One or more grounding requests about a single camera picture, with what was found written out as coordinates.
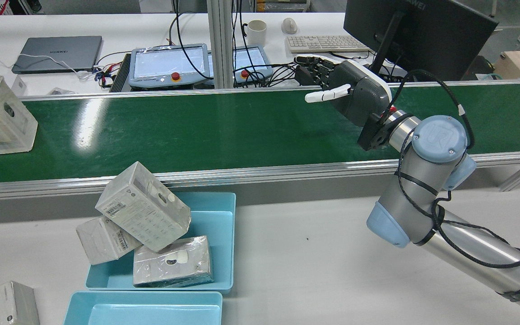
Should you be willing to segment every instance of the huawei logo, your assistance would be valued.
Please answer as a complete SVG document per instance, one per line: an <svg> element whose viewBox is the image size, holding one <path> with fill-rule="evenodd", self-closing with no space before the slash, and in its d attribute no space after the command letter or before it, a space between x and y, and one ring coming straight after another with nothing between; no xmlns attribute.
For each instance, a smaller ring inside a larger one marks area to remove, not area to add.
<svg viewBox="0 0 520 325"><path fill-rule="evenodd" d="M421 9L421 10L425 10L425 8L427 8L427 4L425 4L424 2L421 2L419 0L406 0L406 2L409 2L409 4Z"/></svg>

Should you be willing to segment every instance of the computer mouse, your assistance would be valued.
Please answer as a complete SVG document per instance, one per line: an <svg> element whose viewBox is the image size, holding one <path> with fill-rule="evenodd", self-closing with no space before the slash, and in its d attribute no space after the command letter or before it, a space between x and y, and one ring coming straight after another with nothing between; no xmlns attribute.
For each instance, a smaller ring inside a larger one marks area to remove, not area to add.
<svg viewBox="0 0 520 325"><path fill-rule="evenodd" d="M282 21L282 31L287 34L295 34L298 31L298 25L292 18L286 18Z"/></svg>

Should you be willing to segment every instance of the barcode label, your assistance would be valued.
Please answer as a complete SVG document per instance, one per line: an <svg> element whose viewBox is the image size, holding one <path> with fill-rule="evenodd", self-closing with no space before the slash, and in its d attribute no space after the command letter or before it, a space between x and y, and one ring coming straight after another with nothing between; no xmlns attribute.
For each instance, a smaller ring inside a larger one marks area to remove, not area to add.
<svg viewBox="0 0 520 325"><path fill-rule="evenodd" d="M118 247L120 248L120 251L125 251L126 249L130 248L128 245L128 242L125 241L124 232L118 231L114 234L114 238L118 243Z"/></svg>
<svg viewBox="0 0 520 325"><path fill-rule="evenodd" d="M122 202L118 202L118 203L116 203L116 205L114 205L111 208L109 208L108 210L106 210L106 213L109 214L110 216L113 216L114 214L118 213L120 210L122 210L125 207L126 207L125 204L123 204Z"/></svg>

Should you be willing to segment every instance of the barcode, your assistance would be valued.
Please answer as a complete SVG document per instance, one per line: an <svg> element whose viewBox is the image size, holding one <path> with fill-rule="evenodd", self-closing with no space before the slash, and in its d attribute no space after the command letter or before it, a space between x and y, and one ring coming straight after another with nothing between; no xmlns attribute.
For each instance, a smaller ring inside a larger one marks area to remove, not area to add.
<svg viewBox="0 0 520 325"><path fill-rule="evenodd" d="M128 249L128 243L125 241L125 238L124 238L124 233L120 230L118 232L116 232L116 235L117 235L117 240L118 240L118 244L120 245L120 249L122 251L125 251L126 249Z"/></svg>
<svg viewBox="0 0 520 325"><path fill-rule="evenodd" d="M122 210L125 207L126 207L125 204L123 204L122 202L118 202L116 205L114 205L111 208L109 208L108 210L106 210L106 213L109 214L110 216L113 216L114 214L116 214L118 211Z"/></svg>

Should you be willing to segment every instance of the table surface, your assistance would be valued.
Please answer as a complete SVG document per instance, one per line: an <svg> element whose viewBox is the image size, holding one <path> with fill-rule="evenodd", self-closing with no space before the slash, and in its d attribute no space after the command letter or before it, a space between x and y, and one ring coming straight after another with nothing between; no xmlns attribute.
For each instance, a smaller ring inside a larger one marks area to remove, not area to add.
<svg viewBox="0 0 520 325"><path fill-rule="evenodd" d="M168 28L173 14L118 14L118 15L59 15L59 16L0 16L0 60L11 66L21 53L29 37L61 37L101 35L103 46L100 57L118 51L131 51L139 47L167 44ZM252 19L266 21L268 27L265 51L272 63L292 62L293 55L284 45L286 34L281 23L293 17L299 26L297 35L348 35L343 29L344 13L243 13L243 22ZM180 17L182 42L206 43L210 48L207 14L186 13ZM237 46L243 45L237 29ZM177 34L172 31L177 44ZM120 62L124 54L102 60L102 64ZM13 84L16 74L0 64L0 75ZM80 81L73 73L21 74L27 85L26 96L45 95L59 87L78 94L107 93L92 80Z"/></svg>
<svg viewBox="0 0 520 325"><path fill-rule="evenodd" d="M479 177L454 191L446 208L520 247L520 188L498 193ZM411 244L398 249L367 229L389 179L248 185L247 194L344 199L243 206L237 194L235 280L223 300L223 324L520 324L520 306L427 251ZM77 197L93 209L91 200ZM49 206L49 218L58 209L70 206ZM0 284L35 288L42 325L62 324L70 295L85 290L89 265L75 227L87 220L0 224Z"/></svg>

